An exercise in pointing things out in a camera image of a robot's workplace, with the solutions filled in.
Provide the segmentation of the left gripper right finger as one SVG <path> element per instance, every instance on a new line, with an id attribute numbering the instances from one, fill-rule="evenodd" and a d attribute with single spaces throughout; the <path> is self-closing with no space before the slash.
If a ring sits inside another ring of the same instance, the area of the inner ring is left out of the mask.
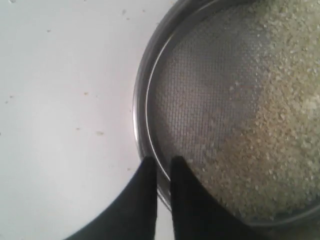
<path id="1" fill-rule="evenodd" d="M 176 240 L 267 240 L 234 217 L 199 182 L 182 156 L 170 165 L 170 202 Z"/>

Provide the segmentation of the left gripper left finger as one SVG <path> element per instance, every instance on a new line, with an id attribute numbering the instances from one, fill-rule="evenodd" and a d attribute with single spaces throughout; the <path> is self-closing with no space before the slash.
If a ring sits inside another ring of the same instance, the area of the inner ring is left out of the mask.
<path id="1" fill-rule="evenodd" d="M 120 195 L 69 240 L 153 240 L 157 221 L 157 165 L 145 157 Z"/>

